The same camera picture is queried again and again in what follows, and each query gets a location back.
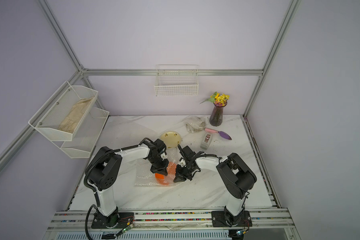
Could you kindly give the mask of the orange dinner plate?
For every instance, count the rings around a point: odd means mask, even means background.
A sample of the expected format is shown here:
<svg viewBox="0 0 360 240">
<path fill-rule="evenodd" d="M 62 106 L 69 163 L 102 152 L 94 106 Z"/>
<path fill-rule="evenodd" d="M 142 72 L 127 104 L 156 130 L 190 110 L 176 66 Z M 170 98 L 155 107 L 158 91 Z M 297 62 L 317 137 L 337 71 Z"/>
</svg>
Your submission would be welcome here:
<svg viewBox="0 0 360 240">
<path fill-rule="evenodd" d="M 167 167 L 167 172 L 168 174 L 165 175 L 161 175 L 161 174 L 155 174 L 155 179 L 157 181 L 157 183 L 160 186 L 172 186 L 174 185 L 174 179 L 175 179 L 175 175 L 176 175 L 176 167 L 177 164 L 173 163 L 173 162 L 169 162 L 168 167 Z"/>
</svg>

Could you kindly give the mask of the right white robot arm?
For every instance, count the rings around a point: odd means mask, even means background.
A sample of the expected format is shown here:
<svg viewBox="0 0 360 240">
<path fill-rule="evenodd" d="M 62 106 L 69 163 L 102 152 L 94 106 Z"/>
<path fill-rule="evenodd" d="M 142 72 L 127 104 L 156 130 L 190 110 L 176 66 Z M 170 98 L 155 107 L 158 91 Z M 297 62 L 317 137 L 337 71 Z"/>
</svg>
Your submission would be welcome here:
<svg viewBox="0 0 360 240">
<path fill-rule="evenodd" d="M 213 213 L 213 218 L 219 222 L 217 225 L 236 227 L 243 223 L 249 226 L 245 202 L 257 177 L 241 157 L 236 153 L 225 157 L 202 151 L 196 153 L 188 146 L 182 148 L 178 145 L 178 149 L 181 158 L 176 166 L 174 182 L 191 181 L 202 170 L 217 172 L 230 193 L 224 210 Z"/>
</svg>

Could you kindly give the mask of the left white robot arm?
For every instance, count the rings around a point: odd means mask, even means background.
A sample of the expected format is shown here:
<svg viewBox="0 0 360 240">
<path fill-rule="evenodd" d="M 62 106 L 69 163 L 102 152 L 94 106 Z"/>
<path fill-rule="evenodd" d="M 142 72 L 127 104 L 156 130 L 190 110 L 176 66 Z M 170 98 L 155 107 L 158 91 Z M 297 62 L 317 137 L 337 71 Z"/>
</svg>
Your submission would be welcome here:
<svg viewBox="0 0 360 240">
<path fill-rule="evenodd" d="M 169 160 L 167 146 L 157 139 L 144 138 L 139 144 L 110 149 L 102 147 L 85 170 L 84 185 L 94 192 L 96 204 L 95 220 L 102 227 L 115 228 L 124 221 L 114 199 L 113 184 L 116 182 L 122 163 L 138 159 L 148 160 L 153 174 L 168 175 Z"/>
</svg>

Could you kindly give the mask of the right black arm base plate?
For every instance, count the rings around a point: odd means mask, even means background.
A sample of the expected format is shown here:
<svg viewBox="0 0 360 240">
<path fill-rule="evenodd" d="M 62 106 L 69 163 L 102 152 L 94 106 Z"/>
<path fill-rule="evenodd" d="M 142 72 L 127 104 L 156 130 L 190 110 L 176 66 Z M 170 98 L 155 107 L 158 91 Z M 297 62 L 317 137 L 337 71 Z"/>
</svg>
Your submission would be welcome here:
<svg viewBox="0 0 360 240">
<path fill-rule="evenodd" d="M 252 218 L 249 211 L 242 210 L 237 216 L 229 211 L 212 211 L 213 227 L 252 227 Z"/>
</svg>

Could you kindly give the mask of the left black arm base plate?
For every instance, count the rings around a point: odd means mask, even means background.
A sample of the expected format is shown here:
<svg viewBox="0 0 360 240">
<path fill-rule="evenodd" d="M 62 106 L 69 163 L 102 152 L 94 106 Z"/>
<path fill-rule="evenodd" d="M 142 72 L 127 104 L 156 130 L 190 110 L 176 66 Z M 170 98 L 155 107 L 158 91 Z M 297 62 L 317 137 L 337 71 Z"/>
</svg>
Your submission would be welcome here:
<svg viewBox="0 0 360 240">
<path fill-rule="evenodd" d="M 106 217 L 99 211 L 94 214 L 94 220 L 92 222 L 92 229 L 124 229 L 127 227 L 127 223 L 134 221 L 135 214 L 132 212 L 115 213 Z"/>
</svg>

